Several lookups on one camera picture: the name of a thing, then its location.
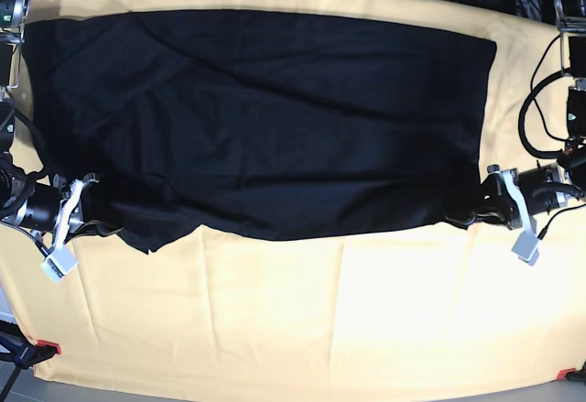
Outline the dark navy T-shirt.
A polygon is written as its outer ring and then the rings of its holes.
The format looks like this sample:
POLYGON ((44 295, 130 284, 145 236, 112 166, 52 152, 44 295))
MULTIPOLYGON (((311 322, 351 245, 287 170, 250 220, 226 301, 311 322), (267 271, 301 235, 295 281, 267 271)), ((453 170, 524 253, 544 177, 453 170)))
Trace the dark navy T-shirt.
POLYGON ((440 223, 480 185, 496 45, 246 10, 26 28, 34 122, 83 209, 157 251, 205 225, 268 241, 440 223))

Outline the yellow table cloth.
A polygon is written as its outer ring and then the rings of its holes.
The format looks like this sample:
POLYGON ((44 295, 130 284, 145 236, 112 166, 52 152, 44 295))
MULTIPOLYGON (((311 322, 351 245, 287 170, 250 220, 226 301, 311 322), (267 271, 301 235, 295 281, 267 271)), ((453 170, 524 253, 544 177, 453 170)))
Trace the yellow table cloth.
MULTIPOLYGON (((27 23, 127 11, 250 9, 440 28, 497 44, 480 162, 527 168, 516 124, 559 32, 439 0, 32 0, 27 23)), ((60 345, 37 378, 193 401, 407 401, 555 380, 585 362, 585 208, 549 228, 534 266, 519 232, 447 224, 269 243, 200 227, 144 255, 75 239, 59 283, 1 225, 1 286, 32 342, 60 345)))

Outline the red-black clamp left corner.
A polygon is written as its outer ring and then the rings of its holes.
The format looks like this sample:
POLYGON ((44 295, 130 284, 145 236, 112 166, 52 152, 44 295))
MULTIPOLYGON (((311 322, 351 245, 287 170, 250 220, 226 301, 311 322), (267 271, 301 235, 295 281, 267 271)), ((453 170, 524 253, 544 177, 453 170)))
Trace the red-black clamp left corner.
POLYGON ((11 342, 6 337, 1 337, 1 361, 12 363, 17 368, 26 370, 33 365, 45 362, 55 355, 61 355, 60 346, 53 342, 39 341, 39 344, 31 344, 26 339, 21 343, 11 342))

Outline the red-black clamp corner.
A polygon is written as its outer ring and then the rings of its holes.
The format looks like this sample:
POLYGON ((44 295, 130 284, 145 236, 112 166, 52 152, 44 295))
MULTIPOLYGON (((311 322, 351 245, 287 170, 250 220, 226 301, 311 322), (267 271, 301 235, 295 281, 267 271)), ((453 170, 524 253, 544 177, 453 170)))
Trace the red-black clamp corner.
POLYGON ((557 375, 557 380, 559 380, 559 381, 566 380, 569 382, 585 384, 586 383, 586 364, 583 364, 583 366, 580 369, 571 368, 571 369, 561 370, 557 375))
POLYGON ((55 355, 61 355, 60 346, 53 342, 39 341, 39 344, 31 344, 26 339, 21 343, 11 342, 6 337, 1 337, 1 361, 12 363, 17 368, 26 370, 33 365, 45 362, 55 355))

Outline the red-black clamp right corner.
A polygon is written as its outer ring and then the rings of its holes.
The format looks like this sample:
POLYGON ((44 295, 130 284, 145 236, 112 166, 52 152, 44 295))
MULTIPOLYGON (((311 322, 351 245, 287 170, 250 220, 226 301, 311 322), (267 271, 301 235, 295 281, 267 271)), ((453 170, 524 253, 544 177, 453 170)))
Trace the red-black clamp right corner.
POLYGON ((561 370, 557 375, 557 380, 559 380, 559 381, 566 380, 569 382, 585 384, 586 383, 586 364, 583 364, 583 366, 580 369, 571 368, 571 369, 561 370))

